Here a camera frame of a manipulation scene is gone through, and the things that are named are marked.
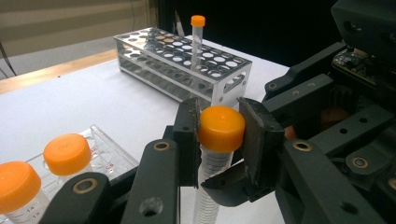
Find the wooden table edge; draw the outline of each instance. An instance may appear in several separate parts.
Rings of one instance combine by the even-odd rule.
[[[19,75],[17,77],[6,78],[0,80],[0,94],[15,91],[23,87],[31,86],[99,63],[105,63],[113,59],[117,59],[117,51],[115,49],[97,53],[68,63],[61,63],[31,73]]]

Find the floor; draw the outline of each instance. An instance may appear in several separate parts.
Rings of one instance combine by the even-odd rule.
[[[104,52],[116,47],[113,37],[95,39],[56,49],[46,49],[38,52],[9,57],[8,60],[17,76],[34,72],[59,63],[70,62],[79,58]],[[0,59],[0,80],[14,77],[6,61]]]

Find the orange-capped tube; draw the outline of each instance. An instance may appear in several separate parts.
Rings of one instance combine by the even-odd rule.
[[[197,66],[201,63],[205,17],[200,15],[192,16],[191,26],[192,26],[191,70],[196,70],[198,69]]]
[[[230,107],[215,105],[201,113],[200,123],[198,137],[202,162],[198,169],[199,184],[230,167],[233,152],[242,145],[245,119]],[[202,188],[198,188],[193,223],[215,223],[218,211],[219,205]]]
[[[87,139],[78,133],[67,133],[52,139],[44,148],[44,160],[50,171],[65,183],[75,175],[92,171]]]
[[[230,107],[218,105],[204,110],[198,132],[201,144],[217,152],[233,152],[242,145],[245,119]]]
[[[38,223],[49,199],[41,190],[41,179],[25,161],[0,165],[0,214],[13,223]]]

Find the orange cap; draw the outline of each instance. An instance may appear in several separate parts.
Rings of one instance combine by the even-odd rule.
[[[191,17],[191,25],[203,27],[205,26],[205,17],[203,16],[192,16]]]
[[[25,161],[10,161],[0,165],[0,214],[13,212],[37,195],[40,176]]]
[[[217,152],[232,152],[242,145],[245,120],[236,110],[215,105],[205,109],[200,117],[198,136],[201,144]]]
[[[92,158],[87,139],[77,133],[54,138],[44,148],[43,156],[55,175],[72,175],[84,169]]]

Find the screw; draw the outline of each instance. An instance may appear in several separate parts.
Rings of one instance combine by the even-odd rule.
[[[85,178],[80,181],[78,181],[74,186],[73,186],[73,191],[77,194],[84,194],[88,193],[91,190],[95,189],[96,186],[98,185],[98,181],[94,178]]]
[[[363,157],[355,157],[352,159],[352,163],[354,166],[364,169],[367,168],[369,166],[369,162],[364,159]]]
[[[275,83],[275,82],[270,83],[270,84],[268,85],[268,88],[270,88],[270,89],[275,89],[275,88],[276,88],[276,83]]]
[[[169,143],[167,142],[159,142],[153,146],[153,148],[157,151],[164,151],[170,147]]]
[[[293,146],[295,149],[300,150],[300,151],[307,152],[307,151],[312,150],[312,147],[305,142],[295,142],[295,143],[293,143]]]

